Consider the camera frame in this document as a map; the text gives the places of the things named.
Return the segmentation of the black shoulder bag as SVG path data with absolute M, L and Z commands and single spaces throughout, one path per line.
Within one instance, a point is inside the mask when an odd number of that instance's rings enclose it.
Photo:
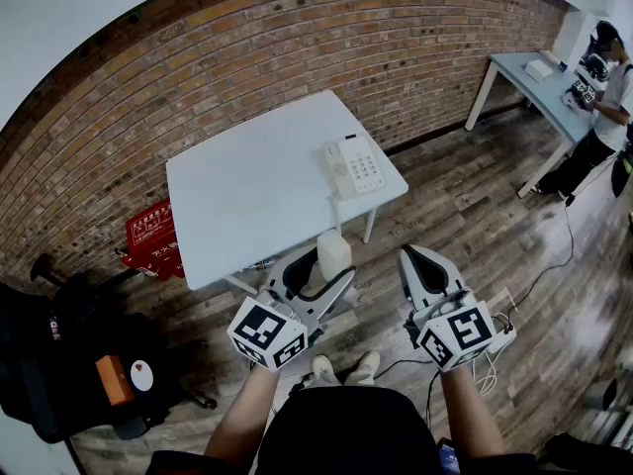
M 615 157 L 611 171 L 611 187 L 618 198 L 633 174 L 633 143 L 628 143 Z

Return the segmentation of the person's left forearm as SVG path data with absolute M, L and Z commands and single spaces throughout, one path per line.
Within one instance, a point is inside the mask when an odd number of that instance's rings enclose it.
M 246 378 L 239 393 L 214 430 L 205 454 L 236 470 L 247 471 L 256 456 L 268 423 L 280 373 L 259 365 Z

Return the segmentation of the white power strip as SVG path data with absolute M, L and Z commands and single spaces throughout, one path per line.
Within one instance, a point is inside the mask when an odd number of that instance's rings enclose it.
M 496 355 L 505 347 L 514 342 L 517 330 L 508 315 L 498 312 L 493 315 L 493 319 L 501 324 L 500 330 L 495 334 L 493 341 L 488 347 L 488 354 Z

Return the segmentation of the person's right white shoe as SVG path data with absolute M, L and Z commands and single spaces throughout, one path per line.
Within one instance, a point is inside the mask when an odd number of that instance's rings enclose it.
M 380 353 L 376 350 L 367 351 L 358 361 L 356 368 L 347 375 L 345 386 L 371 386 L 375 383 L 375 377 L 381 362 Z

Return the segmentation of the orange box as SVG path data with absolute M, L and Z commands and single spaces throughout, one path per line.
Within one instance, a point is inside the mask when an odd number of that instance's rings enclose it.
M 95 365 L 111 406 L 123 405 L 135 399 L 118 356 L 105 355 Z

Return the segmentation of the black office chair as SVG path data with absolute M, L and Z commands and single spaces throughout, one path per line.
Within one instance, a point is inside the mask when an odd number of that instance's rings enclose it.
M 137 274 L 128 268 L 99 285 L 91 285 L 83 273 L 61 281 L 43 254 L 31 277 L 56 286 L 53 297 L 27 294 L 0 281 L 0 410 L 32 426 L 43 441 L 58 443 L 100 426 L 111 427 L 122 440 L 136 439 L 182 402 L 215 409 L 215 399 L 182 386 L 174 357 L 154 324 L 141 313 L 126 315 L 114 306 L 117 287 Z M 110 405 L 95 365 L 105 355 L 119 357 L 133 401 Z M 131 379 L 132 364 L 139 359 L 154 376 L 147 392 Z

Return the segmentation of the white round badge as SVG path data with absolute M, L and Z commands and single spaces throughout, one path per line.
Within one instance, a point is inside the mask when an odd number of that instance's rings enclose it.
M 149 391 L 154 382 L 151 367 L 144 360 L 137 360 L 131 367 L 131 379 L 133 385 L 142 392 Z

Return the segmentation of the white telephone base with keypad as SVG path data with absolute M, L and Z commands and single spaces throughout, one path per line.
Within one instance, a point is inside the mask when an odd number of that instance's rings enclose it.
M 386 185 L 367 135 L 323 143 L 311 151 L 311 158 L 324 176 L 332 201 L 355 199 Z

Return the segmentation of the person's white shoe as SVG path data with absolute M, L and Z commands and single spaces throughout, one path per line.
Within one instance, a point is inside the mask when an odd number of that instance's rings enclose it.
M 320 354 L 313 359 L 312 370 L 315 377 L 315 385 L 325 387 L 341 385 L 335 375 L 332 363 L 325 355 Z
M 345 386 L 371 386 L 375 383 L 375 377 L 381 362 L 380 353 L 376 350 L 367 351 L 358 361 L 356 368 L 347 375 Z

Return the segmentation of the person's left white shoe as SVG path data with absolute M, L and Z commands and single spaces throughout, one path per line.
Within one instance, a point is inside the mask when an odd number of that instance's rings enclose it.
M 335 375 L 332 363 L 325 355 L 320 354 L 313 359 L 312 370 L 315 377 L 315 385 L 325 387 L 341 385 Z

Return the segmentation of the grey table with white legs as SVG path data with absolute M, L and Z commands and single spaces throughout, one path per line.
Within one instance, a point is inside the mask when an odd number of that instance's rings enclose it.
M 559 136 L 558 147 L 516 192 L 519 198 L 523 198 L 588 133 L 592 125 L 592 116 L 584 111 L 575 111 L 563 101 L 565 92 L 579 80 L 573 71 L 561 72 L 555 68 L 542 82 L 537 82 L 525 72 L 524 67 L 533 60 L 545 60 L 540 53 L 496 53 L 492 54 L 490 59 L 489 68 L 466 121 L 465 130 L 470 131 L 475 126 L 494 81 L 497 75 L 501 74 L 540 111 Z

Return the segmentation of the person's right forearm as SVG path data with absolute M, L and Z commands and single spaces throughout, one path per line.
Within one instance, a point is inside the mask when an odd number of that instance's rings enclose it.
M 470 370 L 459 366 L 441 374 L 451 438 L 460 462 L 505 454 L 500 430 Z

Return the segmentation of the white square table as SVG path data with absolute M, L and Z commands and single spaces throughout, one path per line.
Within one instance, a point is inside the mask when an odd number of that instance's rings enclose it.
M 311 151 L 366 131 L 330 90 L 266 112 L 170 158 L 168 194 L 187 285 L 204 288 L 401 196 L 408 185 L 370 142 L 384 188 L 329 199 Z

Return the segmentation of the black power adapter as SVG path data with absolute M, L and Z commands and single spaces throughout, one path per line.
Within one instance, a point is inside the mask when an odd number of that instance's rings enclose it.
M 293 387 L 289 391 L 288 396 L 292 397 L 298 392 L 306 389 L 309 385 L 311 385 L 314 382 L 314 380 L 315 380 L 315 376 L 313 375 L 313 373 L 304 375 L 298 383 L 293 385 Z

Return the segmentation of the person's dark shirt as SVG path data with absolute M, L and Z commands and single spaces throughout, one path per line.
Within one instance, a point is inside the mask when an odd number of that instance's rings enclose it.
M 159 450 L 145 475 L 444 475 L 426 423 L 405 395 L 375 386 L 292 396 L 254 458 Z

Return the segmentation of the red fire equipment box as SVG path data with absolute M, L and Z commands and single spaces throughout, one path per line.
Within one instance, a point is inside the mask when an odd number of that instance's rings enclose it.
M 122 264 L 161 281 L 185 277 L 168 199 L 129 219 L 126 228 L 127 246 L 118 251 Z

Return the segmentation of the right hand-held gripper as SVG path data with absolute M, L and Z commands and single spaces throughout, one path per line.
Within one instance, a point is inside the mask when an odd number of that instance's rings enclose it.
M 406 244 L 399 252 L 405 297 L 414 310 L 404 324 L 414 348 L 446 373 L 476 359 L 497 332 L 484 301 L 477 301 L 456 265 L 441 254 Z

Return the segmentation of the white box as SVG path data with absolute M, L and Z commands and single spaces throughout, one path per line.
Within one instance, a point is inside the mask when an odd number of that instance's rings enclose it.
M 552 68 L 541 59 L 533 59 L 526 63 L 524 71 L 537 83 L 542 83 L 553 73 Z

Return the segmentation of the blue device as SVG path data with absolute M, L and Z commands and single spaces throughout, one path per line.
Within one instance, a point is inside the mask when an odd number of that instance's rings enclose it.
M 438 441 L 437 447 L 443 475 L 460 475 L 459 461 L 453 442 L 442 437 Z

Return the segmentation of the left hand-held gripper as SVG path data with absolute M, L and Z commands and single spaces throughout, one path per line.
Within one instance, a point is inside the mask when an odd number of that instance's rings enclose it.
M 317 246 L 309 244 L 273 265 L 269 288 L 262 288 L 255 298 L 247 297 L 227 329 L 238 352 L 276 372 L 314 344 L 321 333 L 320 320 L 349 289 L 357 271 L 350 266 L 315 295 L 299 294 L 316 263 Z

